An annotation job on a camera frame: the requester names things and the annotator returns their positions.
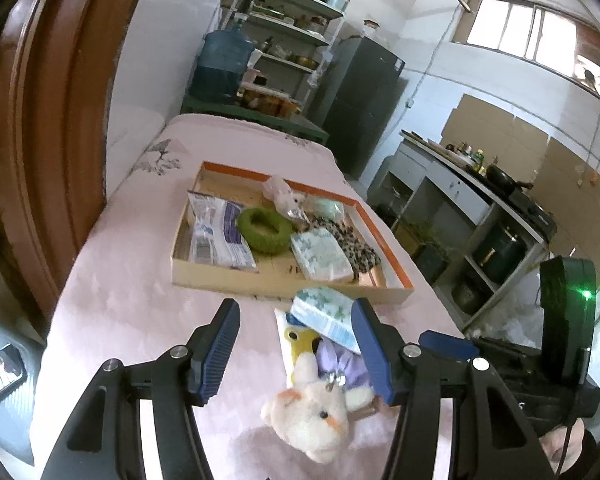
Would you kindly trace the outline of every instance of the leopard print fabric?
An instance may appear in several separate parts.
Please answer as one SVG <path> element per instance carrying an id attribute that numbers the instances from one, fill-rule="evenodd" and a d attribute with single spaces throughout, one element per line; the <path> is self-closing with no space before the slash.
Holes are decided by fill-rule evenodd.
<path id="1" fill-rule="evenodd" d="M 327 218 L 314 218 L 310 221 L 310 226 L 311 229 L 324 227 L 333 235 L 349 260 L 356 279 L 380 264 L 378 254 L 369 245 L 358 240 L 353 227 L 345 227 Z"/>

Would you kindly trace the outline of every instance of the drawer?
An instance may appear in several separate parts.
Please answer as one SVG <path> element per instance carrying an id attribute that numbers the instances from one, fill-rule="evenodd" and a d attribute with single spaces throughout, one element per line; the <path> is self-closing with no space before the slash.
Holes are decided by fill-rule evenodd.
<path id="1" fill-rule="evenodd" d="M 489 210 L 487 204 L 467 183 L 441 164 L 431 164 L 427 178 L 432 181 L 469 220 L 478 225 Z"/>
<path id="2" fill-rule="evenodd" d="M 412 191 L 418 189 L 427 174 L 426 168 L 417 164 L 403 152 L 395 152 L 394 160 L 389 166 L 389 171 L 405 183 Z"/>
<path id="3" fill-rule="evenodd" d="M 429 153 L 424 152 L 423 150 L 418 149 L 410 142 L 402 142 L 400 146 L 398 146 L 398 151 L 413 159 L 417 164 L 424 166 L 425 168 L 428 168 L 429 164 L 436 160 L 435 157 L 429 155 Z"/>

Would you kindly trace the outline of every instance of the stuffed bear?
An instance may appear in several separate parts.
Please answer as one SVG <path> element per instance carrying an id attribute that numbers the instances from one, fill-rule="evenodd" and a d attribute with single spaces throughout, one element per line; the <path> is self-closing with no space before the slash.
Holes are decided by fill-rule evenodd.
<path id="1" fill-rule="evenodd" d="M 290 446 L 314 462 L 329 463 L 347 441 L 347 414 L 371 403 L 374 391 L 371 386 L 346 390 L 333 380 L 320 379 L 311 352 L 298 356 L 293 379 L 293 387 L 267 402 L 260 416 Z"/>

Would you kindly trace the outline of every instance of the green fuzzy ring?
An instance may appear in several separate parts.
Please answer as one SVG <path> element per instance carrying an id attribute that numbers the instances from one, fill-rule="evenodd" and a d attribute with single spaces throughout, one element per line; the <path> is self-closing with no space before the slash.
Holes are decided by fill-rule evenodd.
<path id="1" fill-rule="evenodd" d="M 259 231 L 253 225 L 254 221 L 271 227 L 276 234 Z M 293 226 L 289 220 L 277 211 L 263 207 L 245 209 L 238 215 L 236 225 L 240 234 L 247 240 L 249 247 L 264 254 L 280 254 L 288 249 L 293 232 Z"/>

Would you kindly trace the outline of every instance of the window frame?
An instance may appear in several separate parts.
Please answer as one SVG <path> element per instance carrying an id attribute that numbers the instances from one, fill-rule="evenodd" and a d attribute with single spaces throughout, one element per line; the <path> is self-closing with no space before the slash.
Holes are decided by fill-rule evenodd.
<path id="1" fill-rule="evenodd" d="M 547 10 L 549 12 L 552 12 L 552 13 L 562 16 L 564 18 L 568 18 L 569 20 L 573 20 L 574 22 L 578 22 L 587 27 L 593 28 L 594 30 L 598 30 L 597 27 L 595 27 L 592 23 L 587 22 L 586 20 L 583 20 L 580 17 L 573 16 L 572 14 L 569 14 L 568 12 L 564 12 L 563 10 L 555 9 L 554 7 L 551 7 L 551 6 L 548 6 L 548 5 L 539 3 L 539 2 L 535 2 L 533 0 L 499 0 L 502 2 L 507 2 L 508 4 L 515 4 L 515 5 L 520 5 L 520 6 L 524 6 L 524 7 L 530 7 L 532 9 L 532 20 L 531 20 L 531 26 L 529 27 L 529 34 L 526 38 L 525 55 L 516 56 L 515 54 L 510 54 L 509 52 L 504 52 L 503 50 L 499 50 L 497 48 L 491 48 L 488 46 L 481 46 L 478 44 L 467 43 L 467 40 L 469 38 L 469 35 L 471 34 L 472 28 L 474 27 L 474 23 L 475 23 L 477 15 L 478 15 L 478 10 L 480 9 L 480 5 L 482 4 L 482 1 L 483 0 L 469 0 L 468 1 L 469 6 L 472 8 L 473 12 L 465 12 L 465 11 L 462 12 L 462 15 L 460 17 L 458 25 L 456 27 L 456 31 L 451 39 L 451 41 L 453 43 L 464 44 L 464 45 L 472 46 L 472 47 L 476 47 L 476 48 L 483 48 L 484 50 L 489 50 L 491 52 L 497 52 L 498 54 L 503 54 L 504 56 L 510 56 L 514 59 L 519 59 L 519 60 L 525 61 L 527 63 L 531 63 L 532 65 L 538 66 L 544 70 L 548 70 L 549 72 L 551 72 L 555 75 L 558 75 L 561 78 L 571 81 L 572 83 L 577 85 L 579 88 L 586 90 L 591 95 L 595 96 L 597 99 L 600 100 L 600 95 L 598 94 L 597 91 L 589 88 L 588 86 L 579 82 L 577 79 L 567 76 L 567 75 L 564 75 L 563 73 L 558 72 L 557 70 L 554 70 L 553 68 L 550 68 L 546 65 L 538 63 L 535 59 L 528 59 L 527 57 L 525 57 L 526 51 L 529 48 L 529 42 L 531 40 L 531 35 L 532 35 L 532 31 L 533 31 L 533 27 L 534 27 L 534 23 L 535 23 L 535 19 L 536 19 L 536 9 Z M 511 9 L 512 9 L 512 7 L 509 6 L 509 10 L 507 11 L 507 19 L 505 21 L 505 26 L 502 29 L 502 36 L 500 37 L 499 44 L 502 43 L 502 37 L 504 36 L 504 33 L 507 28 L 507 22 L 509 21 Z M 544 23 L 544 16 L 545 16 L 545 13 L 542 12 L 541 17 L 540 17 L 541 21 L 540 21 L 539 31 L 542 31 L 542 24 Z M 541 34 L 538 33 L 538 40 L 536 43 L 536 49 L 534 51 L 534 58 L 538 54 L 538 46 L 540 43 L 540 37 L 541 37 Z"/>

